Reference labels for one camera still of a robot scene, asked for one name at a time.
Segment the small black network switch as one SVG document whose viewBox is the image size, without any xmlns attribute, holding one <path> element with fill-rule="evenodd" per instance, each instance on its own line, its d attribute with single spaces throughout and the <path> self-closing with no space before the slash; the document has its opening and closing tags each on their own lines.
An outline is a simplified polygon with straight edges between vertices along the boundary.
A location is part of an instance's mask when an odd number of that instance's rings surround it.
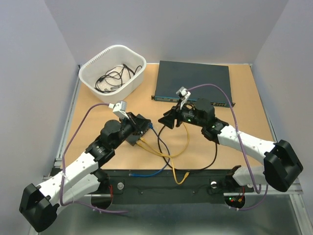
<svg viewBox="0 0 313 235">
<path fill-rule="evenodd" d="M 140 119 L 144 119 L 145 122 L 141 126 L 141 130 L 142 130 L 141 134 L 130 135 L 129 137 L 126 138 L 126 142 L 130 144 L 131 146 L 134 146 L 140 140 L 140 138 L 146 134 L 146 132 L 149 130 L 149 125 L 151 124 L 151 121 L 149 119 L 146 119 L 141 114 L 137 114 L 136 117 Z"/>
</svg>

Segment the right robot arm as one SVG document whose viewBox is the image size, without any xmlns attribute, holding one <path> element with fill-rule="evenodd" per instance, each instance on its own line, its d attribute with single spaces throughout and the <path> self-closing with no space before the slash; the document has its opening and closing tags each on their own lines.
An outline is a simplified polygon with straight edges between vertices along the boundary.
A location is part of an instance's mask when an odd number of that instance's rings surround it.
<svg viewBox="0 0 313 235">
<path fill-rule="evenodd" d="M 179 127 L 184 122 L 199 126 L 207 140 L 243 151 L 262 164 L 258 167 L 241 166 L 226 177 L 225 185 L 230 191 L 248 184 L 267 184 L 277 191 L 286 192 L 303 171 L 303 166 L 288 141 L 266 141 L 237 131 L 215 116 L 214 106 L 207 99 L 198 99 L 193 104 L 183 104 L 180 101 L 158 121 L 170 129 Z"/>
</svg>

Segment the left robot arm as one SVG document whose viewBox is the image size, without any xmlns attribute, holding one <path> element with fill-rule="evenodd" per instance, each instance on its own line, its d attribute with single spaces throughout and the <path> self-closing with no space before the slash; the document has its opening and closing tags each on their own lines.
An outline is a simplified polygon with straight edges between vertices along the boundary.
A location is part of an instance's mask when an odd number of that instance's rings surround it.
<svg viewBox="0 0 313 235">
<path fill-rule="evenodd" d="M 109 181 L 101 167 L 129 136 L 143 135 L 150 123 L 150 119 L 131 112 L 124 119 L 107 121 L 99 136 L 74 162 L 50 179 L 24 188 L 20 213 L 40 233 L 53 224 L 66 206 L 90 192 L 105 192 Z"/>
</svg>

